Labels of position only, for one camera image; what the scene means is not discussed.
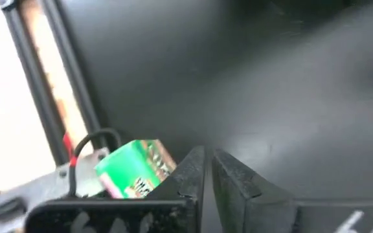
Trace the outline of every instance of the green box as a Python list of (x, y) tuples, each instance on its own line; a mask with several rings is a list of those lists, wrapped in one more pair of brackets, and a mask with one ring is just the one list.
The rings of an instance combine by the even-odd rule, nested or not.
[(95, 170), (113, 198), (142, 198), (175, 168), (159, 140), (133, 140), (101, 160)]

